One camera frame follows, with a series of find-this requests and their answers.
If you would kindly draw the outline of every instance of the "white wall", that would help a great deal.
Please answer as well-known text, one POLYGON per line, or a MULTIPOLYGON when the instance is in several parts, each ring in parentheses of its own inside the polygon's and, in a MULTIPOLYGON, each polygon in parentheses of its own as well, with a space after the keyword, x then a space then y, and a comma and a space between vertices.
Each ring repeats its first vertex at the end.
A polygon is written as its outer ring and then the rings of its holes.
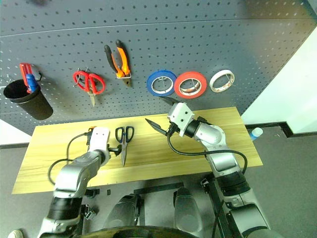
POLYGON ((317 131, 317 28, 243 113, 245 124, 286 121, 294 133, 317 131))
POLYGON ((31 136, 0 120, 0 145, 28 143, 31 136))

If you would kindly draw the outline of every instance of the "pliers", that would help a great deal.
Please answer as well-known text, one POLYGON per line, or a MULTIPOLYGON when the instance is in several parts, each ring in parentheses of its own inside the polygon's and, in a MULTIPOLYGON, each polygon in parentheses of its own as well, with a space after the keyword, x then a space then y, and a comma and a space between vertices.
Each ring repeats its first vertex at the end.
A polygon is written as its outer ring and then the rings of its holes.
POLYGON ((115 44, 121 56, 122 67, 118 66, 114 60, 114 56, 108 45, 105 45, 105 53, 110 67, 115 72, 117 78, 123 79, 126 86, 131 87, 131 72, 129 68, 129 56, 124 44, 120 40, 116 40, 115 44))

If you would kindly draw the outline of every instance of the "black cable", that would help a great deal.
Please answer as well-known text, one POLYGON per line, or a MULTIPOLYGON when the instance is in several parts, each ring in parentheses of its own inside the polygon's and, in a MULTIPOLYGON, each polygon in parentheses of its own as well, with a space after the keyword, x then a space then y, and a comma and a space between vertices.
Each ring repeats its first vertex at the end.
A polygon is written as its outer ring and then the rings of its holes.
POLYGON ((55 185, 55 182, 53 181, 53 179, 52 179, 52 177, 51 177, 51 172, 52 172, 53 167, 54 167, 56 164, 58 164, 59 162, 66 161, 67 164, 68 164, 69 161, 73 161, 73 160, 70 160, 70 159, 69 159, 69 147, 70 147, 70 144, 71 144, 75 139, 77 139, 78 137, 83 136, 83 135, 87 135, 87 133, 85 132, 85 133, 82 133, 82 134, 80 134, 80 135, 77 135, 77 136, 75 136, 74 138, 72 138, 72 139, 69 141, 69 143, 68 143, 68 145, 67 145, 67 149, 66 149, 66 159, 56 160, 56 161, 55 161, 54 163, 52 163, 52 165, 49 167, 49 170, 48 170, 48 178, 49 178, 49 181, 51 182, 51 184, 55 185))
POLYGON ((60 159, 60 160, 56 160, 54 163, 52 163, 52 165, 50 166, 49 168, 49 171, 48 171, 48 177, 49 177, 49 181, 51 182, 51 184, 55 185, 55 182, 53 181, 53 179, 51 178, 51 171, 53 169, 53 167, 58 164, 59 162, 63 162, 63 161, 73 161, 73 160, 69 160, 69 159, 60 159))
POLYGON ((170 148, 176 152, 177 154, 180 155, 187 155, 187 156, 199 156, 199 155, 209 155, 209 154, 218 154, 218 153, 234 153, 234 154, 238 154, 240 156, 242 156, 242 158, 244 159, 244 165, 243 165, 243 169, 242 169, 242 173, 244 174, 247 170, 247 166, 248 166, 248 159, 247 157, 242 154, 240 151, 236 151, 236 150, 213 150, 213 151, 204 151, 204 152, 195 152, 195 153, 188 153, 188 152, 181 152, 178 151, 174 148, 174 146, 172 145, 172 143, 170 142, 170 134, 167 135, 167 142, 168 145, 170 146, 170 148))
POLYGON ((217 224, 218 224, 218 218, 219 218, 219 215, 220 215, 220 211, 221 211, 221 209, 222 209, 222 206, 223 206, 223 204, 224 204, 224 201, 221 201, 221 203, 220 203, 220 207, 219 207, 219 211, 216 213, 216 215, 215 215, 215 219, 214 219, 214 223, 213 223, 213 228, 212 228, 212 236, 211 236, 211 238, 214 238, 214 235, 215 235, 215 233, 216 233, 216 227, 217 227, 217 224))

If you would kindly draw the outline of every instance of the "black scissors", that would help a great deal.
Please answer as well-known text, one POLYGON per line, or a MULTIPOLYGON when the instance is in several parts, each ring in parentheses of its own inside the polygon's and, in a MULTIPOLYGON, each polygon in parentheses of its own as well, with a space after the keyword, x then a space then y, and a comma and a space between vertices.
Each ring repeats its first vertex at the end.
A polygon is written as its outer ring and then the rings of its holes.
POLYGON ((125 129, 124 127, 118 127, 115 129, 115 138, 116 140, 122 145, 121 150, 121 160, 122 166, 125 165, 125 159, 127 158, 127 146, 128 143, 132 140, 134 136, 134 127, 127 126, 125 129))

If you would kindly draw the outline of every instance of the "black cup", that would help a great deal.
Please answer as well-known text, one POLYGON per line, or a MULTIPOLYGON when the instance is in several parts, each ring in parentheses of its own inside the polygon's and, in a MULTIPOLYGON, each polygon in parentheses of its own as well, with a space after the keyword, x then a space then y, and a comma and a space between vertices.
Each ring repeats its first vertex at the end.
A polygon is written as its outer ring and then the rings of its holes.
POLYGON ((53 108, 42 94, 39 85, 33 93, 27 93, 23 79, 19 79, 7 85, 3 94, 36 120, 47 119, 53 114, 53 108))

